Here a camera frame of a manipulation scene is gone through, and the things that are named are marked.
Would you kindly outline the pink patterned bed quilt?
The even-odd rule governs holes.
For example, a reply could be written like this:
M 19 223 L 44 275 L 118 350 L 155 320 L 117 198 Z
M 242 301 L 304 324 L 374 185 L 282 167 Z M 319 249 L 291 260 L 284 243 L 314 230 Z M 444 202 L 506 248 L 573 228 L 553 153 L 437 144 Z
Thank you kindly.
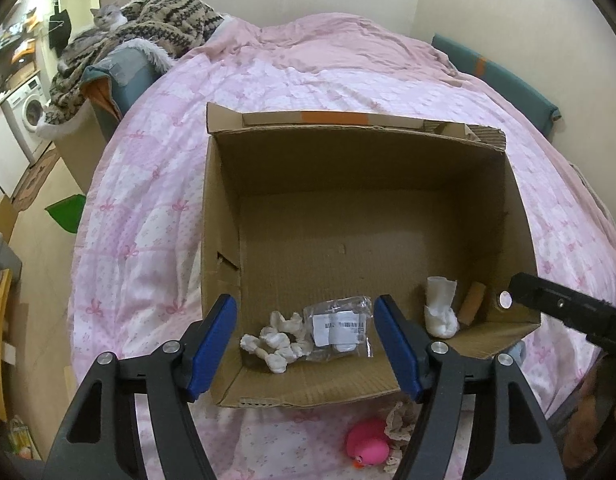
M 146 91 L 88 193 L 73 367 L 180 337 L 222 294 L 269 314 L 440 275 L 489 296 L 536 272 L 616 304 L 616 227 L 498 92 L 430 44 L 348 14 L 231 22 Z

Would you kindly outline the brown cardboard box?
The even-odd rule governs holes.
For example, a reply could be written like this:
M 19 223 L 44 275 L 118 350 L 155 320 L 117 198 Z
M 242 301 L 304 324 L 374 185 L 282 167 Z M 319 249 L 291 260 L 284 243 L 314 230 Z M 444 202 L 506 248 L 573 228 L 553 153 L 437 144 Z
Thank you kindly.
M 489 358 L 540 325 L 496 295 L 536 272 L 528 219 L 501 130 L 350 112 L 238 113 L 206 107 L 201 306 L 222 294 L 236 330 L 273 311 L 389 295 L 424 317 L 428 276 L 486 285 L 474 322 L 450 341 Z

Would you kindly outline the white kitchen cabinet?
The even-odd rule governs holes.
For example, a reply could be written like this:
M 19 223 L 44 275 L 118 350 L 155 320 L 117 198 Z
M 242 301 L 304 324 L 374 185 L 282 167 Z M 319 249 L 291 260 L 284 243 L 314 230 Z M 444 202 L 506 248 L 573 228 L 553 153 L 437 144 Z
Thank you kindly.
M 13 197 L 28 167 L 29 160 L 0 108 L 0 188 L 6 196 Z

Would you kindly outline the teal pet bed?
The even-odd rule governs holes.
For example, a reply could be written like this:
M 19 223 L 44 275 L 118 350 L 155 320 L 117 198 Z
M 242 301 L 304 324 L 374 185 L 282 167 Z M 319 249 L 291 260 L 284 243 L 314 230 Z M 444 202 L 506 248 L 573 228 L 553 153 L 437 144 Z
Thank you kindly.
M 174 63 L 175 59 L 154 42 L 131 39 L 84 70 L 80 91 L 99 119 L 118 125 L 134 102 Z

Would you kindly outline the white washing machine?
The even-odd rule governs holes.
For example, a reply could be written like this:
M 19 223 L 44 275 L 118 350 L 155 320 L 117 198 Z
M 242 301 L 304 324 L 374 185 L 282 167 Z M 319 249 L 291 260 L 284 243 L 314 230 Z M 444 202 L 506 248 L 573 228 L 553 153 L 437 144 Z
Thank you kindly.
M 40 138 L 37 126 L 46 105 L 39 72 L 21 82 L 10 91 L 0 104 L 15 140 L 28 159 L 29 165 L 35 165 L 46 151 L 50 142 Z

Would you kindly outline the teal headboard cushion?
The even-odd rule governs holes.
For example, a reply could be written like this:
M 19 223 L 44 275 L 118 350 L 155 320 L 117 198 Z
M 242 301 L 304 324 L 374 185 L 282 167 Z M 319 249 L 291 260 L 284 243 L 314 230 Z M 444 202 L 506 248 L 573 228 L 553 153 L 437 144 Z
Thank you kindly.
M 445 36 L 436 34 L 431 45 L 445 52 L 452 65 L 462 73 L 475 76 L 511 102 L 547 139 L 562 113 L 541 92 L 502 65 Z

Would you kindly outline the tan cylindrical roll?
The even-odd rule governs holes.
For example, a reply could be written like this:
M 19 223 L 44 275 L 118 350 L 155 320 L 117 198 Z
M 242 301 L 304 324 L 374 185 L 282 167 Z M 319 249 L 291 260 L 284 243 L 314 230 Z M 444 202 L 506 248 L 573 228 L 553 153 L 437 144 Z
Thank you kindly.
M 459 313 L 457 313 L 457 319 L 461 324 L 469 326 L 474 322 L 483 303 L 484 296 L 486 296 L 486 285 L 480 282 L 472 282 L 461 304 Z

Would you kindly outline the clear plastic packet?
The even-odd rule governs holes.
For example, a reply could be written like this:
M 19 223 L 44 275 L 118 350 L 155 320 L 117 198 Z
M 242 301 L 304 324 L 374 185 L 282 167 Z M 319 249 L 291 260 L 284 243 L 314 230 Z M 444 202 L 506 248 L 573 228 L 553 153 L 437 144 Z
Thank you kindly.
M 327 362 L 344 356 L 371 358 L 373 304 L 369 297 L 353 296 L 305 307 L 303 319 L 313 349 L 311 362 Z

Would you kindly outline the white sock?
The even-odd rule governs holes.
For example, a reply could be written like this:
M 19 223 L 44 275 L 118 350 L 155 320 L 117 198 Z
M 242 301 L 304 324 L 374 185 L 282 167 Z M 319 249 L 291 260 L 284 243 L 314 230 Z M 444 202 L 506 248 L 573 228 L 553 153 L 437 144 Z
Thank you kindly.
M 459 331 L 459 320 L 452 308 L 456 292 L 456 281 L 450 281 L 443 276 L 428 276 L 424 321 L 429 335 L 450 339 Z

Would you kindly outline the patterned knit blanket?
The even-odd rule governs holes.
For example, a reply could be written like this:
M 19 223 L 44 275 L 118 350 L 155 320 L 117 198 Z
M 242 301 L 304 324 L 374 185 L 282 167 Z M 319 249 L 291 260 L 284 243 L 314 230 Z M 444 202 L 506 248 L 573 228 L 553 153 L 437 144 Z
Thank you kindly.
M 50 101 L 37 126 L 40 138 L 55 141 L 73 133 L 84 120 L 80 91 L 84 70 L 131 39 L 142 38 L 162 47 L 176 61 L 189 50 L 204 46 L 224 22 L 224 16 L 203 0 L 131 0 L 119 6 L 128 23 L 79 58 L 73 73 L 56 73 Z

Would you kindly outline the beige lace scrunchie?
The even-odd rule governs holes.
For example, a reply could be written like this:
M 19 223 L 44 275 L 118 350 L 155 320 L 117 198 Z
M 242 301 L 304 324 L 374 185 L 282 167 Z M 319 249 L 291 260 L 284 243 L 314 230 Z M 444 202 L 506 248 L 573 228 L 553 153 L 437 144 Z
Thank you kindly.
M 408 448 L 421 407 L 411 400 L 399 401 L 388 412 L 385 435 L 389 440 L 389 454 L 384 465 L 386 474 L 395 474 Z

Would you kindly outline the white lace scrunchie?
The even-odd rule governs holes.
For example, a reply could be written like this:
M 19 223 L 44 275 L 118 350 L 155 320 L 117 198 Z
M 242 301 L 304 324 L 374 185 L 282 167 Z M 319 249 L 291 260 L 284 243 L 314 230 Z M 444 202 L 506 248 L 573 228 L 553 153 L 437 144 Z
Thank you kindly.
M 273 311 L 259 335 L 244 334 L 239 348 L 264 362 L 271 373 L 283 374 L 291 364 L 311 356 L 314 342 L 301 314 L 294 312 L 287 318 Z

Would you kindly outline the grey white cat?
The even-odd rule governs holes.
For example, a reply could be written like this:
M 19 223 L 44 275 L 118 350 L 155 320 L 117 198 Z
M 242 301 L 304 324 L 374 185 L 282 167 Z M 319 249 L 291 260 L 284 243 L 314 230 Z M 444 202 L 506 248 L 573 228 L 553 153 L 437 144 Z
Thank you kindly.
M 128 23 L 125 15 L 122 14 L 122 9 L 116 3 L 101 6 L 99 9 L 91 9 L 90 12 L 93 26 L 79 32 L 58 58 L 58 73 L 63 77 L 68 77 L 73 73 L 79 58 L 84 53 L 110 36 L 117 28 Z

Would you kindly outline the pink rubber duck toy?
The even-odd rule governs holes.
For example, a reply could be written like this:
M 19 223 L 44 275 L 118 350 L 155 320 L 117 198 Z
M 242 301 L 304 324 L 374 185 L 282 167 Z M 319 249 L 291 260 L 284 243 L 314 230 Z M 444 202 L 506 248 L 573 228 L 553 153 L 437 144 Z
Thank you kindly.
M 347 433 L 346 454 L 357 468 L 385 463 L 390 453 L 390 440 L 385 434 L 386 422 L 369 418 L 358 422 Z

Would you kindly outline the green dustpan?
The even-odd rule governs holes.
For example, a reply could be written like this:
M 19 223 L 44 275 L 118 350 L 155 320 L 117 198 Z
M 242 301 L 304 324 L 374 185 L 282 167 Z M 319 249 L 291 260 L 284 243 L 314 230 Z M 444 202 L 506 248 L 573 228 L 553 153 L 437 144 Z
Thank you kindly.
M 76 234 L 86 206 L 84 194 L 74 194 L 46 207 L 46 212 L 65 232 Z

